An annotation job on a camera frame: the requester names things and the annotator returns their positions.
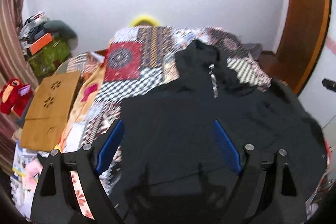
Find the stuffed animal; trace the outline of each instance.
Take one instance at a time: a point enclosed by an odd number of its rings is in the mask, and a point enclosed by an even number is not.
[[[0,92],[0,111],[7,115],[14,111],[21,117],[32,95],[31,85],[24,85],[19,79],[11,79]]]

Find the curtain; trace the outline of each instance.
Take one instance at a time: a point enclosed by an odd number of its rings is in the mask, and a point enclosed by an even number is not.
[[[23,0],[0,0],[0,89],[12,78],[19,78],[32,88],[37,79],[24,59],[18,33],[22,28]],[[0,166],[11,173],[15,143],[11,140],[15,129],[15,118],[0,113]]]

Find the blue gripper pad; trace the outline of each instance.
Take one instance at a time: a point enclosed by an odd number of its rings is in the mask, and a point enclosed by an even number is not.
[[[115,153],[124,137],[124,123],[119,120],[118,123],[107,130],[105,134],[110,134],[102,149],[97,155],[96,173],[101,175],[109,167]]]
[[[214,122],[213,134],[219,149],[224,156],[225,163],[228,165],[231,171],[239,174],[242,171],[239,153],[237,152],[235,146],[231,142],[229,136],[226,134],[218,120],[215,120]]]

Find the silver bolt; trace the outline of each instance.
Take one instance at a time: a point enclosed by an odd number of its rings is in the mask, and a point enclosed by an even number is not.
[[[282,156],[286,156],[287,155],[287,151],[285,149],[280,149],[279,150],[279,154]]]
[[[254,150],[254,145],[248,143],[247,145],[245,145],[245,148],[249,151],[252,151],[252,150]]]
[[[89,144],[89,143],[86,143],[85,145],[83,145],[83,149],[84,149],[85,151],[90,150],[91,147],[92,147],[92,145]]]
[[[58,153],[58,150],[57,149],[53,149],[50,151],[50,155],[54,156],[54,155],[57,155]]]

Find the zipper teeth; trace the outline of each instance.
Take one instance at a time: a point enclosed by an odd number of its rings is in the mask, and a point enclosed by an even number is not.
[[[214,68],[214,65],[211,64],[209,66],[209,68],[210,68],[209,74],[210,74],[210,77],[211,77],[212,90],[213,90],[214,98],[217,98],[218,97],[218,88],[217,88],[217,82],[216,82],[216,75],[212,71],[212,69]]]

